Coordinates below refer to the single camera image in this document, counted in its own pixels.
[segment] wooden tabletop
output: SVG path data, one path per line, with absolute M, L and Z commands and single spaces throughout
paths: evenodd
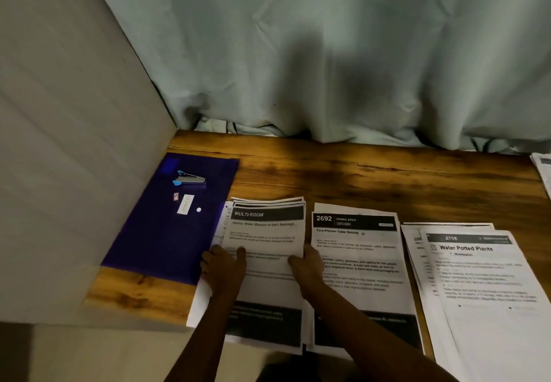
M 229 197 L 304 196 L 309 213 L 315 202 L 326 202 L 397 212 L 401 222 L 492 222 L 513 233 L 551 297 L 551 202 L 528 156 L 194 131 L 179 131 L 167 151 L 240 159 Z M 195 287 L 183 283 L 102 267 L 86 302 L 185 325 L 194 292 Z

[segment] purple folder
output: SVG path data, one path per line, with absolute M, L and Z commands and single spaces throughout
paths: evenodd
M 101 265 L 196 285 L 201 254 L 210 247 L 238 164 L 167 153 Z M 178 170 L 206 184 L 175 186 Z M 193 201 L 186 215 L 178 214 L 185 195 Z

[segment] light blue curtain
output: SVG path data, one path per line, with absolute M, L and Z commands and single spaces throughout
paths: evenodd
M 106 1 L 180 128 L 549 149 L 551 0 Z

